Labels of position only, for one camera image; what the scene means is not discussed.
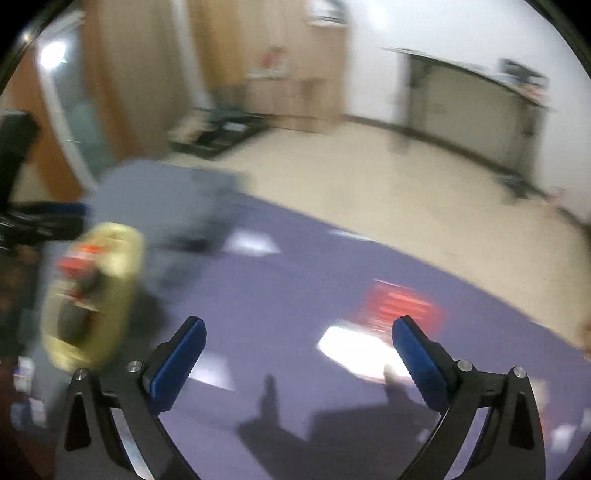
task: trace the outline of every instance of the white wall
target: white wall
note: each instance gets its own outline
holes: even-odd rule
[[[496,70],[499,58],[550,79],[548,114],[534,178],[567,190],[565,206],[591,215],[591,79],[554,27],[525,0],[346,0],[351,14],[347,109],[400,119],[403,57],[411,48]]]

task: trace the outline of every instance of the baseboard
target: baseboard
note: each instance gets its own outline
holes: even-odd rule
[[[495,173],[498,173],[498,174],[513,173],[513,171],[510,168],[503,167],[502,165],[499,165],[499,164],[493,162],[492,160],[489,160],[488,158],[486,158],[486,157],[484,157],[472,150],[468,150],[467,148],[464,148],[464,147],[461,147],[457,144],[454,144],[453,142],[450,142],[449,140],[444,140],[444,139],[436,137],[434,135],[426,134],[424,132],[420,132],[418,130],[414,130],[409,127],[404,127],[403,125],[397,125],[397,124],[393,124],[390,122],[385,122],[383,120],[376,120],[373,118],[366,118],[366,117],[357,116],[357,115],[345,115],[345,120],[347,120],[349,122],[354,122],[356,124],[368,125],[370,127],[381,128],[381,129],[388,130],[391,132],[398,132],[402,135],[406,135],[406,136],[413,138],[415,140],[427,142],[432,145],[436,145],[438,147],[445,148],[446,150],[448,150],[450,152],[453,152],[455,154],[461,155],[462,157],[468,158],[468,159],[478,163],[479,165],[482,165],[483,167],[486,167],[489,170],[494,171]],[[532,193],[538,195],[539,197],[542,197],[543,199],[548,199],[550,197],[550,194],[548,194],[548,192],[545,192],[544,190],[542,190],[541,188],[537,187],[536,185],[534,185],[530,182],[527,182],[527,186],[531,190]],[[573,225],[575,225],[577,227],[582,228],[585,231],[585,233],[587,234],[587,236],[591,239],[591,225],[581,222],[581,220],[579,220],[573,213],[569,212],[567,209],[565,209],[563,207],[560,207],[557,210],[570,223],[572,223]]]

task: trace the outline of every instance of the beige tile floor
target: beige tile floor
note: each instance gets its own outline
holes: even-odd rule
[[[385,130],[348,123],[330,135],[273,130],[215,163],[165,160],[246,173],[253,195],[452,273],[582,345],[584,235],[540,199],[507,205],[494,174],[461,156],[417,141],[395,153]]]

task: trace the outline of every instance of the wooden cabinet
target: wooden cabinet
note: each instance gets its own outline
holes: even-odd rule
[[[348,29],[314,27],[306,0],[235,0],[244,69],[260,69],[273,47],[287,52],[284,79],[246,81],[246,109],[281,128],[325,131],[343,116]]]

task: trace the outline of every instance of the door frame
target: door frame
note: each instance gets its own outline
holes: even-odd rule
[[[58,35],[69,33],[80,27],[83,24],[84,15],[82,10],[74,10],[58,18],[39,35],[35,41],[34,48],[35,66],[39,76],[41,93],[47,105],[49,120],[57,141],[61,146],[72,173],[80,183],[82,189],[85,193],[93,193],[98,188],[98,183],[88,168],[84,156],[82,156],[77,146],[78,142],[74,139],[74,135],[67,124],[66,113],[57,94],[53,77],[40,63],[43,48],[55,41]]]

